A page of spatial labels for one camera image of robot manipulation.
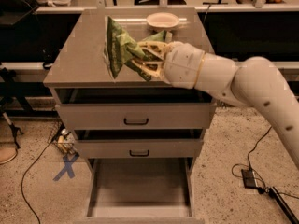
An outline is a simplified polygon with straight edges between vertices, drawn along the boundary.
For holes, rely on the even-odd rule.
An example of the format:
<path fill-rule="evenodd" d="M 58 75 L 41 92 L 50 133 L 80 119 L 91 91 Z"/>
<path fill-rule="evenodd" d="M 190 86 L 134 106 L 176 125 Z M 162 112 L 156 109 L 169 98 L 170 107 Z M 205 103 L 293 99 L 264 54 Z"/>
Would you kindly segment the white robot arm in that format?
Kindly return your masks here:
<path fill-rule="evenodd" d="M 146 41 L 132 63 L 177 88 L 197 89 L 228 105 L 254 107 L 273 127 L 299 167 L 299 102 L 284 76 L 267 59 L 237 64 L 188 43 Z"/>

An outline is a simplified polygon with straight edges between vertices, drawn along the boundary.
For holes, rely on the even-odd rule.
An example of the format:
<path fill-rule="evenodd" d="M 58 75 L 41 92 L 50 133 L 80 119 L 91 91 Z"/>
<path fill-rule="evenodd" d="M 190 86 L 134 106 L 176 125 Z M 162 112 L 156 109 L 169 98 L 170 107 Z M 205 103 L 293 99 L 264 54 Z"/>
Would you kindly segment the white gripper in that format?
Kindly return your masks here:
<path fill-rule="evenodd" d="M 195 86 L 205 52 L 189 43 L 140 41 L 142 52 L 131 63 L 150 76 L 161 78 L 177 88 Z"/>

